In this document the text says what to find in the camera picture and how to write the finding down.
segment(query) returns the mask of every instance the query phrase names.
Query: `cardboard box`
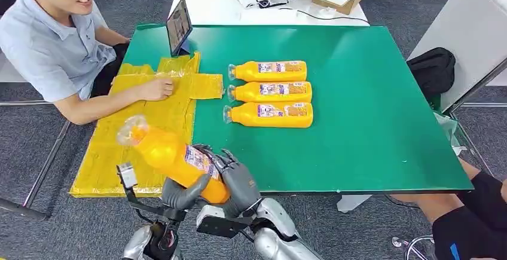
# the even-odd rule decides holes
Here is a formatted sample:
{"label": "cardboard box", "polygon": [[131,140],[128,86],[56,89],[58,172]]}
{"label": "cardboard box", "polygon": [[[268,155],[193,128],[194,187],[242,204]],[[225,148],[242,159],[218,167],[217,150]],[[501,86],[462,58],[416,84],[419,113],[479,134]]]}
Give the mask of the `cardboard box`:
{"label": "cardboard box", "polygon": [[328,2],[326,0],[311,0],[311,1],[315,4],[323,6],[323,7],[330,7],[330,8],[336,9],[336,11],[343,13],[345,15],[349,15],[350,12],[352,12],[352,9],[354,9],[354,7],[356,5],[358,5],[359,2],[361,2],[361,0],[348,0],[343,5],[337,5],[337,4]]}

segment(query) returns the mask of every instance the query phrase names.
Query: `orange juice bottle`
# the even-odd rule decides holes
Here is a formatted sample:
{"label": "orange juice bottle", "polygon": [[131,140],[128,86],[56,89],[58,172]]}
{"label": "orange juice bottle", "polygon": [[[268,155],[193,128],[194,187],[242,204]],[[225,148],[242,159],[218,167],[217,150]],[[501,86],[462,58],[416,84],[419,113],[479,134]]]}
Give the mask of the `orange juice bottle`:
{"label": "orange juice bottle", "polygon": [[243,79],[247,82],[305,81],[306,63],[250,61],[238,66],[229,65],[229,79]]}
{"label": "orange juice bottle", "polygon": [[229,100],[243,102],[311,102],[309,82],[249,82],[240,87],[229,85]]}
{"label": "orange juice bottle", "polygon": [[244,103],[224,107],[224,121],[249,127],[309,127],[313,108],[306,102]]}
{"label": "orange juice bottle", "polygon": [[224,203],[229,198],[219,172],[206,155],[181,141],[175,133],[149,126],[144,116],[127,119],[117,139],[122,145],[133,146],[150,166],[184,187],[192,185],[203,173],[210,174],[201,195],[210,203]]}

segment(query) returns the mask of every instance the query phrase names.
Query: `backpack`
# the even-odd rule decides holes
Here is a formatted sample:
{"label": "backpack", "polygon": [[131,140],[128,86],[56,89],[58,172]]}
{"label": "backpack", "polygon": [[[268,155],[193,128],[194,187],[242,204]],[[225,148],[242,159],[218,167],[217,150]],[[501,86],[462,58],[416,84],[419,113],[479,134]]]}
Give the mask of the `backpack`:
{"label": "backpack", "polygon": [[448,91],[454,84],[456,58],[444,48],[434,48],[407,61],[427,100]]}

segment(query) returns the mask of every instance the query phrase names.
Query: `man's hand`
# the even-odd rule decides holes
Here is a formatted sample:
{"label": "man's hand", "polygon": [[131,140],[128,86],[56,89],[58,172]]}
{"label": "man's hand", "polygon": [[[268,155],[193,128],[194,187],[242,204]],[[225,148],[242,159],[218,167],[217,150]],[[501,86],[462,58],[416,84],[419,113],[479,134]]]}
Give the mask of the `man's hand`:
{"label": "man's hand", "polygon": [[164,100],[173,93],[173,80],[156,78],[136,87],[141,100]]}

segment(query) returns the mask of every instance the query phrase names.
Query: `green tabletop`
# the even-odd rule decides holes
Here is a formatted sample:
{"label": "green tabletop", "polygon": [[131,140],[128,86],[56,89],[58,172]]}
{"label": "green tabletop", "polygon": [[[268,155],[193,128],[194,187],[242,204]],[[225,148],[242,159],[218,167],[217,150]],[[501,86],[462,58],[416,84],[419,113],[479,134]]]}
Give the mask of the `green tabletop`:
{"label": "green tabletop", "polygon": [[[135,32],[124,62],[156,68],[165,27]],[[304,60],[313,89],[308,129],[226,124],[227,98],[197,101],[194,143],[227,148],[265,192],[427,192],[473,189],[385,27],[196,26],[200,72],[250,60]]]}

